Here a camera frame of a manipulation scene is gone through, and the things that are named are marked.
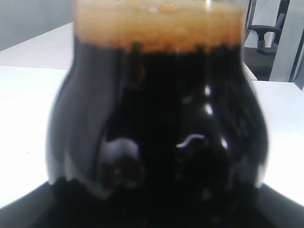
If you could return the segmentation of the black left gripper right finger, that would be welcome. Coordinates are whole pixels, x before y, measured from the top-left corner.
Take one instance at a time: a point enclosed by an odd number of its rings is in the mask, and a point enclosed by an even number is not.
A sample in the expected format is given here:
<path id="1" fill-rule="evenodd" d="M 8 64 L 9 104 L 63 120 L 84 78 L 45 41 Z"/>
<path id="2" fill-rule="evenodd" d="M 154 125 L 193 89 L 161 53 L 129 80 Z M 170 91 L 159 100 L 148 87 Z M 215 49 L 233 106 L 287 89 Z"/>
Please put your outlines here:
<path id="1" fill-rule="evenodd" d="M 206 223 L 169 222 L 161 228 L 302 228 L 304 207 L 267 185 L 260 189 L 256 204 L 238 208 L 228 218 Z"/>

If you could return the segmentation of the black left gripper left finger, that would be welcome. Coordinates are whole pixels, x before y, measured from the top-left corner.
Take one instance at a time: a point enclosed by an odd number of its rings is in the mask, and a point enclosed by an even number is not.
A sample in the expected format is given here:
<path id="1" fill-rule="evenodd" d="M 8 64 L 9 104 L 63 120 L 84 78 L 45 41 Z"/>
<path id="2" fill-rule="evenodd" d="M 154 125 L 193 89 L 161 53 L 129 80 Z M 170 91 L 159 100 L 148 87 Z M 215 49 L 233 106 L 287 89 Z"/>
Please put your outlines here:
<path id="1" fill-rule="evenodd" d="M 1 208 L 2 228 L 150 228 L 152 206 L 136 182 L 44 183 Z"/>

